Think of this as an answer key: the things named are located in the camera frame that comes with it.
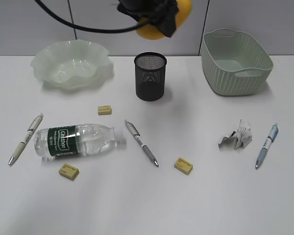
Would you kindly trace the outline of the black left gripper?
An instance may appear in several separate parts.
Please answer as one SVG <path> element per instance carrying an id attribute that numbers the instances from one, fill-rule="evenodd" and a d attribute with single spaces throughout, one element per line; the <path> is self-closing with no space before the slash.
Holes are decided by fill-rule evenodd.
<path id="1" fill-rule="evenodd" d="M 151 19 L 168 38 L 176 31 L 175 16 L 179 9 L 175 0 L 120 0 L 117 10 L 137 22 L 142 18 Z"/>

